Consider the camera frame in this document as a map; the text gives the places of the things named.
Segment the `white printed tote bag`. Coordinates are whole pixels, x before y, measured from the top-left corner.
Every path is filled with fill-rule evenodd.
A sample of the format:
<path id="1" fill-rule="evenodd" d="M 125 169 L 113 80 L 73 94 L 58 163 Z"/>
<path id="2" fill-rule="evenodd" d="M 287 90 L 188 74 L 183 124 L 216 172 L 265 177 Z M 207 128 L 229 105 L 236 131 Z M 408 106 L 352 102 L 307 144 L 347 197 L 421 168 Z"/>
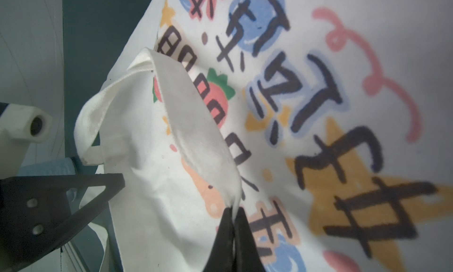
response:
<path id="1" fill-rule="evenodd" d="M 453 269 L 453 0 L 152 0 L 74 130 L 125 272 Z"/>

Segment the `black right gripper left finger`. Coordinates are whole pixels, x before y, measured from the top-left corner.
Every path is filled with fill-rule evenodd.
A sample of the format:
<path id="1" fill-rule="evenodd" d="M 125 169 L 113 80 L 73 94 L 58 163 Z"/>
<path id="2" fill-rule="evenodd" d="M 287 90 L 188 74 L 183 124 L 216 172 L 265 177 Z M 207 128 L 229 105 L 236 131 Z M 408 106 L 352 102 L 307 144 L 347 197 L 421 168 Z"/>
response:
<path id="1" fill-rule="evenodd" d="M 203 272 L 232 272 L 234 264 L 232 208 L 222 214 L 214 244 Z"/>

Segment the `light blue plastic cup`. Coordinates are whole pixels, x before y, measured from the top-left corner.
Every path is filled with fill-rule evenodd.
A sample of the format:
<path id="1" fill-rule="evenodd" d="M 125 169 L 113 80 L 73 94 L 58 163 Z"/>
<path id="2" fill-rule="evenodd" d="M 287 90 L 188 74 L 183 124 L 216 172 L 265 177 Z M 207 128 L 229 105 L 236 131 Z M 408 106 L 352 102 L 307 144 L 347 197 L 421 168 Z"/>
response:
<path id="1" fill-rule="evenodd" d="M 19 169 L 18 177 L 27 176 L 59 176 L 59 175 L 75 175 L 76 168 L 71 158 L 62 158 L 58 160 L 52 160 L 42 162 L 39 164 L 33 164 L 23 166 Z"/>

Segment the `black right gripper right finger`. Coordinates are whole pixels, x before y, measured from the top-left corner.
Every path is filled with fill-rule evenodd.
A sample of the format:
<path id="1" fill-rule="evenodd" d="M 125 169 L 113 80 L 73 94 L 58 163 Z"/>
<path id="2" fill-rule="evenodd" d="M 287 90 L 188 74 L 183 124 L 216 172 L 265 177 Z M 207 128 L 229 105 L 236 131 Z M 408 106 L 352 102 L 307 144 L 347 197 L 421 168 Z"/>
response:
<path id="1" fill-rule="evenodd" d="M 265 272 L 257 246 L 242 207 L 234 221 L 234 272 Z"/>

